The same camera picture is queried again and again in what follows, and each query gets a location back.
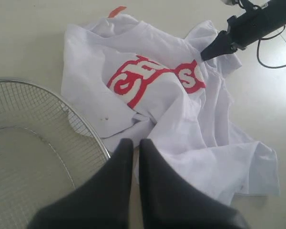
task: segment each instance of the metal basket rim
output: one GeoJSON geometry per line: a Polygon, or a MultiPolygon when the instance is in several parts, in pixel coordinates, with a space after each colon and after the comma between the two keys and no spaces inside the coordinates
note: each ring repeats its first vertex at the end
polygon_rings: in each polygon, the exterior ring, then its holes
{"type": "Polygon", "coordinates": [[[57,99],[61,100],[72,112],[74,112],[78,116],[78,118],[84,123],[86,128],[93,134],[93,137],[96,139],[97,143],[101,147],[101,149],[102,149],[106,159],[108,160],[110,158],[110,155],[109,155],[109,153],[108,153],[104,143],[102,142],[101,138],[96,133],[94,128],[91,126],[91,124],[78,111],[76,111],[76,109],[71,107],[69,105],[69,103],[64,98],[62,98],[59,94],[51,91],[50,89],[48,89],[46,87],[37,85],[37,84],[35,84],[35,83],[33,83],[33,82],[29,81],[29,80],[25,80],[25,79],[21,79],[21,78],[0,78],[0,83],[21,83],[21,84],[26,84],[26,85],[29,85],[29,86],[34,86],[34,87],[37,87],[39,89],[42,89],[42,90],[50,93],[51,95],[53,95],[57,99]]]}

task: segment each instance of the shirt sleeve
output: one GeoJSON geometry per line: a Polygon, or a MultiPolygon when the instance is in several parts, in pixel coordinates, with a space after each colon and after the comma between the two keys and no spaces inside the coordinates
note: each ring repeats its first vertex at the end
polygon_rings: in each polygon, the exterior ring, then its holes
{"type": "MultiPolygon", "coordinates": [[[[204,21],[195,26],[185,40],[199,52],[202,52],[217,37],[218,33],[211,21],[204,21]]],[[[221,76],[226,77],[242,66],[236,54],[222,55],[206,61],[221,76]]]]}

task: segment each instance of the t-shirt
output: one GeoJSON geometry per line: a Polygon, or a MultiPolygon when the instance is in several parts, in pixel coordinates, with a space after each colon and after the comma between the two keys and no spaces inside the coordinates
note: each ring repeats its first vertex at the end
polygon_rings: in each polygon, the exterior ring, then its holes
{"type": "Polygon", "coordinates": [[[125,14],[69,25],[61,94],[108,150],[150,138],[181,177],[222,203],[235,192],[278,194],[275,151],[228,119],[225,76],[240,61],[201,59],[216,35],[210,21],[180,39],[125,14]]]}

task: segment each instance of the floor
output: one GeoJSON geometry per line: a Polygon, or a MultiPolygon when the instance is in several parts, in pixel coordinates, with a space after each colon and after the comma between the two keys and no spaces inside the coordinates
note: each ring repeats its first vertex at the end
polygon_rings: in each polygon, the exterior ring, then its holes
{"type": "MultiPolygon", "coordinates": [[[[23,78],[60,92],[67,24],[94,21],[120,5],[128,7],[126,13],[178,37],[204,20],[226,29],[226,20],[242,13],[219,0],[0,0],[0,77],[23,78]]],[[[243,67],[227,78],[235,99],[231,119],[277,151],[281,197],[235,197],[232,206],[254,229],[286,229],[286,68],[260,66],[255,52],[256,43],[239,51],[243,67]]],[[[286,31],[262,43],[261,59],[268,65],[286,63],[286,31]]],[[[137,229],[143,228],[138,205],[134,184],[130,221],[137,229]]]]}

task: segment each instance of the wire mesh basket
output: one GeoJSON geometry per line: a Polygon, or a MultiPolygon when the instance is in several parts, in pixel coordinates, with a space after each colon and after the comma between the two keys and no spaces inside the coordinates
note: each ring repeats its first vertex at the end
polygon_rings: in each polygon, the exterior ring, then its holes
{"type": "Polygon", "coordinates": [[[0,79],[0,229],[26,228],[36,211],[88,180],[109,155],[59,96],[0,79]]]}

